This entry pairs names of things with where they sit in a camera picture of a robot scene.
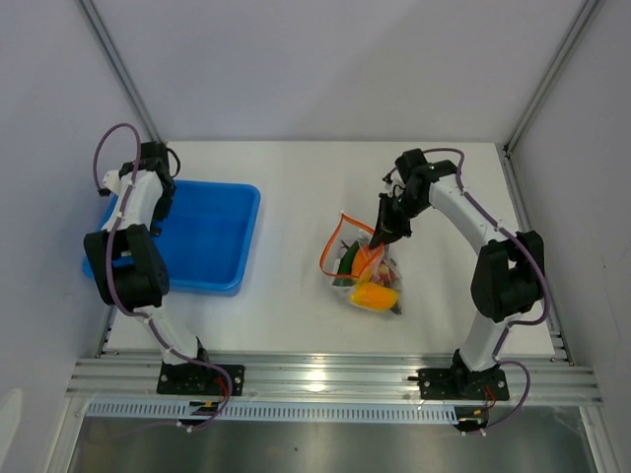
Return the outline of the red orange mango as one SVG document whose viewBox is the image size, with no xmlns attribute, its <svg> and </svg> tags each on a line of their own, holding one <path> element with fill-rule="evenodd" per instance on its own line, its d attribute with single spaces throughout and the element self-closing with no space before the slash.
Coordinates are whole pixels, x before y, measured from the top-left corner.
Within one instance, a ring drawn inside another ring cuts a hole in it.
<svg viewBox="0 0 631 473">
<path fill-rule="evenodd" d="M 352 266 L 352 274 L 358 282 L 372 278 L 373 271 L 382 260 L 383 254 L 384 248 L 382 246 L 376 248 L 370 248 L 368 244 L 360 246 Z"/>
</svg>

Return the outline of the clear zip bag orange zipper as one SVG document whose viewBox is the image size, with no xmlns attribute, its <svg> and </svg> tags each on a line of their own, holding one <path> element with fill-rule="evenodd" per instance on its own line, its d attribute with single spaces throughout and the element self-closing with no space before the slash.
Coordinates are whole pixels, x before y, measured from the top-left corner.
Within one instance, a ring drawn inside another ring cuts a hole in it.
<svg viewBox="0 0 631 473">
<path fill-rule="evenodd" d="M 328 287 L 346 304 L 402 314 L 402 277 L 389 248 L 370 247 L 374 230 L 342 212 L 320 254 Z"/>
</svg>

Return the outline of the green cucumber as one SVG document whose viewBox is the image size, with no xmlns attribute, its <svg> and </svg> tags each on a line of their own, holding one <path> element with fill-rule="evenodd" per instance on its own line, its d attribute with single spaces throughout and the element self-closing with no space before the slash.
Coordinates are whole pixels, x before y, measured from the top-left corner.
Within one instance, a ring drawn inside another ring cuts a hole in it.
<svg viewBox="0 0 631 473">
<path fill-rule="evenodd" d="M 354 258 L 360 248 L 358 241 L 354 241 L 346 247 L 346 252 L 339 260 L 336 277 L 332 285 L 335 287 L 352 287 L 356 283 L 356 277 L 352 274 Z"/>
</svg>

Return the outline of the yellow mango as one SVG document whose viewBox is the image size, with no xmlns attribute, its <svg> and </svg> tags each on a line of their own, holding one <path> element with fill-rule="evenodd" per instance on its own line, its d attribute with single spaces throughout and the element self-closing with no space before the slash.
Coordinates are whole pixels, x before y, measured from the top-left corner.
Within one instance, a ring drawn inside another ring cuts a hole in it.
<svg viewBox="0 0 631 473">
<path fill-rule="evenodd" d="M 389 310 L 398 303 L 398 291 L 373 282 L 364 282 L 355 286 L 348 300 L 353 305 L 370 310 Z"/>
</svg>

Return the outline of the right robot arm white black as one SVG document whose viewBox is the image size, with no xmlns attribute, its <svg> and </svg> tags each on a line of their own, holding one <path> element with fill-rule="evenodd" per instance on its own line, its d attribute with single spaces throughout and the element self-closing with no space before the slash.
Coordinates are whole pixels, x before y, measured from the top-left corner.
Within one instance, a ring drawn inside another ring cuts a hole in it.
<svg viewBox="0 0 631 473">
<path fill-rule="evenodd" d="M 455 351 L 447 376 L 460 397 L 472 397 L 500 371 L 500 352 L 515 326 L 536 302 L 549 302 L 544 274 L 544 244 L 535 231 L 507 229 L 465 189 L 462 161 L 429 162 L 427 152 L 413 149 L 394 162 L 386 175 L 387 191 L 370 246 L 376 248 L 410 237 L 411 221 L 433 208 L 464 236 L 477 256 L 470 285 L 476 308 L 464 343 Z"/>
</svg>

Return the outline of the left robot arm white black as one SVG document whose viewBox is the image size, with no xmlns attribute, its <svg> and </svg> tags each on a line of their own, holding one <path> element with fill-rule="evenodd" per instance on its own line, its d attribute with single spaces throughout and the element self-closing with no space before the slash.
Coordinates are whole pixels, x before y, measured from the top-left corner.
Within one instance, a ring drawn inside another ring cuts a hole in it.
<svg viewBox="0 0 631 473">
<path fill-rule="evenodd" d="M 143 143 L 137 160 L 105 174 L 98 192 L 114 195 L 114 207 L 98 231 L 85 235 L 84 248 L 104 303 L 138 321 L 157 341 L 164 364 L 183 365 L 179 382 L 201 394 L 214 371 L 199 338 L 164 308 L 170 275 L 155 243 L 176 191 L 170 152 L 164 143 Z"/>
</svg>

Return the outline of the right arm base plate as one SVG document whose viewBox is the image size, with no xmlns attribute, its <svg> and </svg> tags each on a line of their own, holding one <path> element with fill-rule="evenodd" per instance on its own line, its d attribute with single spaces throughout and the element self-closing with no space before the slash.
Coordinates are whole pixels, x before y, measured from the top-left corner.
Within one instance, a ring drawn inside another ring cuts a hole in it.
<svg viewBox="0 0 631 473">
<path fill-rule="evenodd" d="M 460 368 L 425 368 L 407 380 L 418 386 L 420 397 L 424 400 L 483 401 L 488 393 L 491 394 L 491 400 L 510 399 L 505 373 L 499 367 L 483 372 Z"/>
</svg>

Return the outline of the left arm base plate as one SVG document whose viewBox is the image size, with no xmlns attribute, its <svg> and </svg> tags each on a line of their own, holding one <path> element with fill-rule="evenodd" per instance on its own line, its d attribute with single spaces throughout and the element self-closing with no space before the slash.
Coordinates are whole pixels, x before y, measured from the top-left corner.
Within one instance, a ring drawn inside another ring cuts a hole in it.
<svg viewBox="0 0 631 473">
<path fill-rule="evenodd" d="M 227 388 L 226 378 L 216 370 L 193 364 L 162 364 L 156 391 L 162 395 L 219 396 Z"/>
</svg>

